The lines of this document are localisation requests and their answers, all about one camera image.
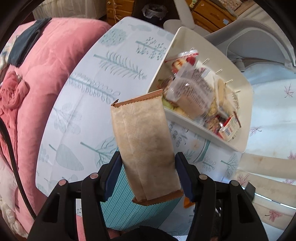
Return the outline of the white red small sachet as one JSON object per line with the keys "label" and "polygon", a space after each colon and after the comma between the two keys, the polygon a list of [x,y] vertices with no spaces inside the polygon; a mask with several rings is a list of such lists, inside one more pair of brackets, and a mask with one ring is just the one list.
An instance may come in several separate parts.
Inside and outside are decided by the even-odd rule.
{"label": "white red small sachet", "polygon": [[220,128],[217,135],[222,138],[224,141],[229,142],[237,132],[241,129],[240,121],[234,112],[229,118],[225,121],[225,123]]}

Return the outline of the nut cluster packet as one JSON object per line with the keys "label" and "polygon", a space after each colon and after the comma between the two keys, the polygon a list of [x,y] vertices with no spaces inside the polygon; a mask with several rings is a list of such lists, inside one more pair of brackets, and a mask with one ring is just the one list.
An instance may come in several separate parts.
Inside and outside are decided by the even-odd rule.
{"label": "nut cluster packet", "polygon": [[219,115],[216,115],[215,117],[209,118],[205,121],[204,127],[217,134],[222,127],[222,120],[223,119]]}

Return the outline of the large yellow cracker bag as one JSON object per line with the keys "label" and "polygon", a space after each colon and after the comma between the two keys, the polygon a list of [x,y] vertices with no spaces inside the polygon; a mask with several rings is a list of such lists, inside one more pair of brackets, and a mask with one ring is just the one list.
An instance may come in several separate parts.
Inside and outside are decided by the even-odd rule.
{"label": "large yellow cracker bag", "polygon": [[229,117],[239,109],[237,94],[221,78],[214,81],[216,105],[221,116]]}

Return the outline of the brown paper cracker pack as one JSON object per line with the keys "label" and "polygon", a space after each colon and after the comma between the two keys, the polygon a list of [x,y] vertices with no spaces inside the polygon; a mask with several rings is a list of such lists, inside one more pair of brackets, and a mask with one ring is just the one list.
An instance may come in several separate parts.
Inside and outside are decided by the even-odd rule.
{"label": "brown paper cracker pack", "polygon": [[162,97],[160,89],[111,105],[112,128],[134,194],[132,201],[143,206],[184,194]]}

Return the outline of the clear pastry packet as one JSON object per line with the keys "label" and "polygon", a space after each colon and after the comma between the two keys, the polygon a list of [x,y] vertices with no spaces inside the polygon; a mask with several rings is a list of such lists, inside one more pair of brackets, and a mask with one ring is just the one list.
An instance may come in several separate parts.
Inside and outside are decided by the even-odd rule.
{"label": "clear pastry packet", "polygon": [[213,87],[189,63],[182,65],[165,90],[165,99],[177,104],[193,120],[207,116],[213,98]]}

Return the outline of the red apple snack packet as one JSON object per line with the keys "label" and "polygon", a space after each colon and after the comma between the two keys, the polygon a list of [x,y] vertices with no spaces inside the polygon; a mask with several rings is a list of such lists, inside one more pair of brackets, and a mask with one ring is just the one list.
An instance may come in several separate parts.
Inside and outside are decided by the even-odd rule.
{"label": "red apple snack packet", "polygon": [[184,63],[189,63],[192,66],[195,66],[199,59],[199,51],[195,48],[192,48],[189,51],[179,53],[175,56],[171,56],[165,59],[164,63],[171,70],[173,74],[181,69]]}

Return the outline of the green candy packet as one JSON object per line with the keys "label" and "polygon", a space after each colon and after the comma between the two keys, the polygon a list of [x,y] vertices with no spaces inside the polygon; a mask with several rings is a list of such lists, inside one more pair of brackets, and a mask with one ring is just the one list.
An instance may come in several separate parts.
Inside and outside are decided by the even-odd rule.
{"label": "green candy packet", "polygon": [[168,109],[171,109],[171,110],[177,110],[178,109],[178,105],[171,102],[171,101],[168,101],[166,100],[165,98],[162,98],[162,104],[164,107],[168,108]]}

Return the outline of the white orange snack bar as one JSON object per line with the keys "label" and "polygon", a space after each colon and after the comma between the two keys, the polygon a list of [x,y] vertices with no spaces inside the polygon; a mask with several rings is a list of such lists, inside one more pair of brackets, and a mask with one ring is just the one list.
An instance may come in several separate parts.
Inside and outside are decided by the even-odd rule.
{"label": "white orange snack bar", "polygon": [[188,197],[184,198],[183,206],[184,206],[185,209],[187,209],[187,208],[189,208],[191,206],[194,206],[194,205],[195,205],[195,202],[191,202]]}

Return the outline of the floral curtain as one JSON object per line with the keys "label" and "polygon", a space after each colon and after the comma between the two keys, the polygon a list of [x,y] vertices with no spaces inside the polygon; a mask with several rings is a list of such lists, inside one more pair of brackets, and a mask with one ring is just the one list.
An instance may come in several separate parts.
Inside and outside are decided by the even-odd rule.
{"label": "floral curtain", "polygon": [[[254,1],[246,10],[256,4],[275,20],[265,1]],[[261,220],[283,230],[295,215],[295,71],[258,62],[245,67],[245,76],[253,88],[253,107],[236,177],[255,186],[254,205]]]}

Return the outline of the white plastic storage bin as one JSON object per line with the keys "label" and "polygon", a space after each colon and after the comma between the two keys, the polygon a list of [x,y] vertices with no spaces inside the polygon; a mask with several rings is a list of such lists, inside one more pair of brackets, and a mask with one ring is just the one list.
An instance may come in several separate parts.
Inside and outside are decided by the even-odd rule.
{"label": "white plastic storage bin", "polygon": [[193,30],[175,33],[147,92],[161,89],[166,117],[214,144],[244,152],[253,90],[238,68]]}

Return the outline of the pink quilt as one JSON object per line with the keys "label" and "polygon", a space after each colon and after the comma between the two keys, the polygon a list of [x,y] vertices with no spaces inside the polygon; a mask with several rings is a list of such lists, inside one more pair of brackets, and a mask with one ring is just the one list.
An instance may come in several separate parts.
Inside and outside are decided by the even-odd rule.
{"label": "pink quilt", "polygon": [[20,67],[10,66],[1,88],[1,118],[7,126],[25,194],[34,212],[46,196],[35,175],[45,126],[76,65],[108,30],[104,21],[53,18]]}

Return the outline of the grey office chair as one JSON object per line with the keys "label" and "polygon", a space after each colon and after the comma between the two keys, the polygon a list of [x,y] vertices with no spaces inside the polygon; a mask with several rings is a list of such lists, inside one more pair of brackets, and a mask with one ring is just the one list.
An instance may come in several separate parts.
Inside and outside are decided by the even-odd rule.
{"label": "grey office chair", "polygon": [[204,24],[196,24],[193,12],[185,1],[174,3],[179,19],[165,21],[164,29],[168,32],[175,34],[180,27],[187,27],[216,46],[230,60],[241,60],[245,67],[270,62],[295,71],[295,47],[281,27],[259,5],[214,31],[204,29]]}

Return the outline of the dark blue folded cloth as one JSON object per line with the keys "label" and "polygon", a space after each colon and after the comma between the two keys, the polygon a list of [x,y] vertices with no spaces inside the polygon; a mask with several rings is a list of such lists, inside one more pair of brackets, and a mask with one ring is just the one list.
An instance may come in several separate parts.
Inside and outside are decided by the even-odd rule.
{"label": "dark blue folded cloth", "polygon": [[23,31],[15,40],[8,57],[8,64],[19,68],[30,50],[41,36],[44,27],[52,18],[38,19],[33,25]]}

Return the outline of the wooden desk with drawers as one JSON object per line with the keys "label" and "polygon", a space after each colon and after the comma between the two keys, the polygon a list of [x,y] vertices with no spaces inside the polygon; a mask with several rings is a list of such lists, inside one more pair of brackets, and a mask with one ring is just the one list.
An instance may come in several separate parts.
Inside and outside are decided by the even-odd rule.
{"label": "wooden desk with drawers", "polygon": [[[205,34],[215,32],[226,25],[234,22],[237,17],[230,13],[219,1],[185,1],[189,6],[193,21],[198,31]],[[146,5],[154,4],[166,8],[163,19],[153,17],[148,19],[144,16],[142,9]],[[127,16],[146,21],[158,27],[162,27],[167,20],[179,20],[178,11],[173,1],[106,1],[106,21],[113,26]]]}

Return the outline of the trash bin with bag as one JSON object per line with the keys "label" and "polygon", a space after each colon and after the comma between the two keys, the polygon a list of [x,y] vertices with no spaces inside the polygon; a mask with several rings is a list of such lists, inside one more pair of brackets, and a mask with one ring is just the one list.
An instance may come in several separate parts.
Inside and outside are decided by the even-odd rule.
{"label": "trash bin with bag", "polygon": [[148,19],[156,17],[162,20],[166,16],[167,12],[168,10],[165,6],[158,4],[146,4],[142,8],[143,16]]}

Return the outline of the white lace covered furniture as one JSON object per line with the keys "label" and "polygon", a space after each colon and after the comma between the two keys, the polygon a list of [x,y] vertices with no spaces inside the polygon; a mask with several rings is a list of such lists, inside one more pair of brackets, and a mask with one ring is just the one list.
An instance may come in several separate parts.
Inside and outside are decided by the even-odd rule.
{"label": "white lace covered furniture", "polygon": [[106,15],[106,1],[46,0],[33,10],[35,20],[52,18],[99,19]]}

